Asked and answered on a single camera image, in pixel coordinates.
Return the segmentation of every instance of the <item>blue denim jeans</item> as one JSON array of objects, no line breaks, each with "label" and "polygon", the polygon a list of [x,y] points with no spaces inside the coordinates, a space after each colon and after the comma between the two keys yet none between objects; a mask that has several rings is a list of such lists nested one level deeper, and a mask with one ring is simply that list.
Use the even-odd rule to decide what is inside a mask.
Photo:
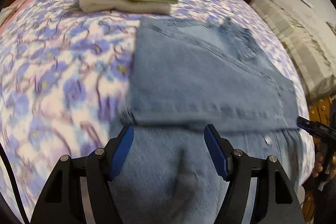
[{"label": "blue denim jeans", "polygon": [[[292,83],[248,30],[229,20],[143,18],[133,72],[111,137],[133,123],[134,141],[121,174],[110,184],[124,223],[213,223],[227,191],[204,142],[213,123],[248,155],[275,155],[298,186],[302,141]],[[251,180],[243,223],[250,223]]]}]

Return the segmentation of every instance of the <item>hand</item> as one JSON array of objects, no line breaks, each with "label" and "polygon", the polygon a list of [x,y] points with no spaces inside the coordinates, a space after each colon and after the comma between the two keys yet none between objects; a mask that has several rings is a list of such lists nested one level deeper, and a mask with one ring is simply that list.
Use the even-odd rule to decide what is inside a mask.
[{"label": "hand", "polygon": [[[324,162],[324,157],[323,157],[321,152],[318,152],[316,154],[315,167],[312,171],[312,176],[314,178],[316,178],[319,175],[319,173],[322,172],[323,162]],[[329,172],[329,178],[327,179],[327,182],[331,181],[334,178],[335,174],[336,174],[336,156],[334,155],[333,160],[332,160],[332,166],[331,166],[330,172]]]}]

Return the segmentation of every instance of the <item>floral bedsheet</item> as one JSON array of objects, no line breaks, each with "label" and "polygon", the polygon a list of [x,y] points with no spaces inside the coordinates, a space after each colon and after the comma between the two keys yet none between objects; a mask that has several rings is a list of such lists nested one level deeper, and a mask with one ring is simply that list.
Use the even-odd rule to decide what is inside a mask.
[{"label": "floral bedsheet", "polygon": [[[142,15],[85,14],[78,0],[35,0],[0,35],[0,142],[31,217],[59,157],[86,156],[108,141],[109,121],[128,87],[135,32]],[[179,0],[172,16],[222,23],[226,16],[249,28],[269,59],[293,80],[299,113],[305,95],[285,49],[242,0]],[[300,131],[304,157],[300,182],[314,164],[311,137]],[[0,161],[0,191],[19,216]]]}]

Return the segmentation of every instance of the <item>black cable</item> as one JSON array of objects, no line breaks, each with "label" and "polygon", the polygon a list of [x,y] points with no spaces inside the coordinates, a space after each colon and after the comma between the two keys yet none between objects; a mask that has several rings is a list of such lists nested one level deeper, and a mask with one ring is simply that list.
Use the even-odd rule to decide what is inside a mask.
[{"label": "black cable", "polygon": [[16,184],[16,180],[15,180],[15,176],[14,176],[11,164],[9,163],[9,160],[7,158],[5,150],[3,149],[1,143],[0,143],[0,157],[3,161],[3,163],[5,164],[5,167],[6,167],[8,176],[9,176],[9,180],[10,180],[10,183],[11,183],[12,188],[13,188],[14,197],[15,197],[17,206],[19,208],[20,214],[22,216],[23,222],[25,224],[30,224],[29,220],[28,220],[28,217],[26,215],[26,211],[25,211],[25,209],[23,207],[23,204],[22,204],[22,200],[21,200],[21,197],[20,197],[20,192],[19,192],[19,189],[18,189],[17,184]]}]

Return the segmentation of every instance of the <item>jeans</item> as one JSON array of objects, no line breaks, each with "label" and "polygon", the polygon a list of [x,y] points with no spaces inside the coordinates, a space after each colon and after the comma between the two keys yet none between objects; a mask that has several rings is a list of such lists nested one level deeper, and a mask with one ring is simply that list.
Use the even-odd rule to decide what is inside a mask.
[{"label": "jeans", "polygon": [[[115,137],[132,123],[134,141],[121,174],[110,183],[124,223],[210,224],[228,183],[217,175],[203,129],[213,123],[234,148],[275,155],[298,186],[302,141],[295,126],[293,86],[248,30],[227,20],[143,18],[130,88]],[[242,223],[250,223],[256,179]]]}]

